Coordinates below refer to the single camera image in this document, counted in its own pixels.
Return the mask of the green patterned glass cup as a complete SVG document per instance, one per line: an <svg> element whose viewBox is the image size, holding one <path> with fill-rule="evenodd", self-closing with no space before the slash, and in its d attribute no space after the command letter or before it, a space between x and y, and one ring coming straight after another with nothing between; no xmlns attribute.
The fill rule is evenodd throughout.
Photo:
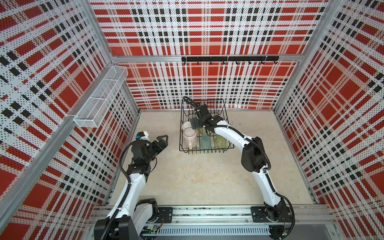
<svg viewBox="0 0 384 240"><path fill-rule="evenodd" d="M199 132L201 137L207 134L207 131L204 128L199 128L198 132Z"/></svg>

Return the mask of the white mug red inside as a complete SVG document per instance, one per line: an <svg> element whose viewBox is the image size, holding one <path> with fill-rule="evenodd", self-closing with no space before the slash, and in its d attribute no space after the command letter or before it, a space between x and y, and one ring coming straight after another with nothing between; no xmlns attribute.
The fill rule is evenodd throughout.
<svg viewBox="0 0 384 240"><path fill-rule="evenodd" d="M187 129L191 129L191 128L192 128L192 123L190 121L187 121L187 122L182 124L183 130L187 130Z"/></svg>

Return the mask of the black wire dish rack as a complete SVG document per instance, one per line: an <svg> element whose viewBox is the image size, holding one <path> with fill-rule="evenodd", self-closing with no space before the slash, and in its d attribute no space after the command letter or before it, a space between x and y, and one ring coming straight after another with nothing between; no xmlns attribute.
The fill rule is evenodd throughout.
<svg viewBox="0 0 384 240"><path fill-rule="evenodd" d="M219 121L228 121L223 99L194 101L184 96L181 101L179 151L187 154L224 153L235 146L215 133Z"/></svg>

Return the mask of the teal textured glass cup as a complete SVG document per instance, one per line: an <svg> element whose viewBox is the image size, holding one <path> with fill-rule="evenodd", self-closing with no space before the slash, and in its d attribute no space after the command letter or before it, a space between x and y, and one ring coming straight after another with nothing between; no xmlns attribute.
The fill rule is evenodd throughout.
<svg viewBox="0 0 384 240"><path fill-rule="evenodd" d="M211 137L208 135L203 135L200 138L200 149L201 150L210 150L212 147Z"/></svg>

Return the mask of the pink mug purple inside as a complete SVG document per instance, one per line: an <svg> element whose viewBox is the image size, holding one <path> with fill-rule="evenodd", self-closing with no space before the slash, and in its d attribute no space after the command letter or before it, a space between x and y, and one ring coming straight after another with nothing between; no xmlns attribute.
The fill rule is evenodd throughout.
<svg viewBox="0 0 384 240"><path fill-rule="evenodd" d="M193 150L197 144L197 132L192 128L187 128L183 132L184 146L187 150Z"/></svg>

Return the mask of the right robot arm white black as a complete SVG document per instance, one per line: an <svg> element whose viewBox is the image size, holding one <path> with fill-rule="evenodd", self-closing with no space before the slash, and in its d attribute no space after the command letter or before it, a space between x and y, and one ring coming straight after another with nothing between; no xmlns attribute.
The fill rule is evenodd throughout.
<svg viewBox="0 0 384 240"><path fill-rule="evenodd" d="M271 222L290 219L295 224L295 213L287 197L278 193L269 175L271 162L259 137L251 138L227 123L222 117L212 115L207 105L192 103L196 117L192 119L193 129L204 128L232 143L242 152L241 164L255 178L264 199L266 218Z"/></svg>

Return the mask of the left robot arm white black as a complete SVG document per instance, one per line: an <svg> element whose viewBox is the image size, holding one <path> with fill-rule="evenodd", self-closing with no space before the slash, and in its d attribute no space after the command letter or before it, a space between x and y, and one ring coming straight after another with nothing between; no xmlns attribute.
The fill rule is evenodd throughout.
<svg viewBox="0 0 384 240"><path fill-rule="evenodd" d="M142 230L155 223L161 213L155 198L139 200L152 171L151 162L168 146L168 136L150 142L147 132L139 132L123 150L118 161L126 178L117 204L94 226L95 240L144 240Z"/></svg>

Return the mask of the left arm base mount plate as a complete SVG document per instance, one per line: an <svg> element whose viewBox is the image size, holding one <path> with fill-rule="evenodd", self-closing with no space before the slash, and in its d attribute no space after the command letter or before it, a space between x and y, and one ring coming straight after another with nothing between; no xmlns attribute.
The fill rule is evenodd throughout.
<svg viewBox="0 0 384 240"><path fill-rule="evenodd" d="M170 224L173 219L172 207L159 207L156 218L147 221L147 224Z"/></svg>

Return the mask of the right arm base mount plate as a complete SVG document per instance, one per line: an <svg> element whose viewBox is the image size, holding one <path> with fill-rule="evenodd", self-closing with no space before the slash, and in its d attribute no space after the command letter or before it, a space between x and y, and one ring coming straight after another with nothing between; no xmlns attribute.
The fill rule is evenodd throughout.
<svg viewBox="0 0 384 240"><path fill-rule="evenodd" d="M270 220L265 206L251 207L251 217L254 223L291 223L292 213L289 207L276 220Z"/></svg>

